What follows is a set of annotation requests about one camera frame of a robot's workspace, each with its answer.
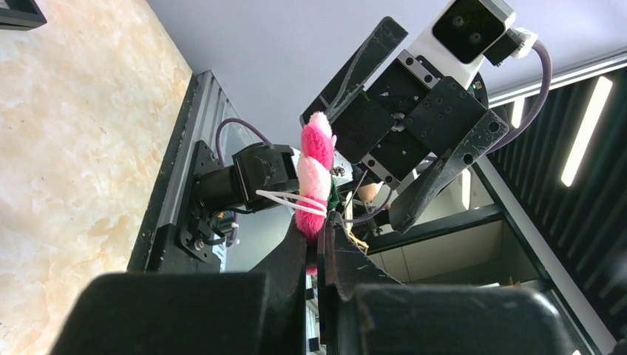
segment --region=white connector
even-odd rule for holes
[[[538,34],[522,27],[515,28],[515,31],[518,32],[518,36],[523,40],[523,43],[511,56],[516,59],[524,58],[531,52],[533,44],[538,40]]]

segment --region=plush toy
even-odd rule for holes
[[[310,202],[299,200],[296,204],[309,209],[324,211],[311,213],[296,210],[296,226],[307,237],[310,244],[316,243],[325,225],[326,207],[331,193],[331,169],[333,168],[333,136],[331,125],[325,114],[316,112],[301,133],[302,156],[298,160],[296,174],[300,185],[300,196]],[[308,274],[315,273],[308,268]]]

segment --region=white string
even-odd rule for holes
[[[271,192],[271,191],[264,191],[264,190],[256,190],[257,195],[259,196],[263,196],[269,200],[272,200],[276,203],[280,203],[284,206],[287,207],[291,207],[293,209],[298,209],[300,211],[304,211],[304,212],[309,212],[309,213],[313,213],[315,215],[318,216],[322,216],[322,217],[327,217],[327,207],[323,204],[321,204],[318,201],[312,200],[310,198],[304,197],[304,196],[300,196],[300,195],[294,195],[294,194],[288,194],[286,192]],[[281,197],[289,197],[289,198],[293,198],[295,200],[300,200],[306,203],[310,203],[316,207],[319,207],[320,209],[312,209],[311,207],[307,207],[307,206],[300,206],[297,205],[295,203],[292,203],[290,201],[287,200],[283,200],[282,198],[279,198],[278,196]]]

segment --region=ceiling light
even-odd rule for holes
[[[572,181],[575,179],[577,169],[579,169],[583,155],[586,153],[588,143],[590,143],[590,137],[592,136],[594,127],[597,125],[601,112],[603,111],[603,106],[606,104],[611,85],[612,82],[604,76],[599,77],[597,80],[597,84],[592,92],[592,97],[590,97],[590,102],[588,102],[588,108],[583,115],[583,120],[581,120],[579,132],[577,132],[577,137],[572,144],[570,155],[566,161],[566,166],[564,166],[564,171],[562,172],[562,182],[566,186],[571,186]]]
[[[468,210],[470,208],[470,178],[472,175],[468,169],[464,169],[461,172],[461,203],[464,208]]]
[[[517,98],[514,101],[514,107],[512,108],[512,126],[518,128],[521,126],[521,119],[523,117],[523,110],[525,109],[525,98]]]

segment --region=beige marble tabletop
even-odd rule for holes
[[[144,0],[37,0],[0,30],[0,354],[44,354],[123,271],[191,70]]]

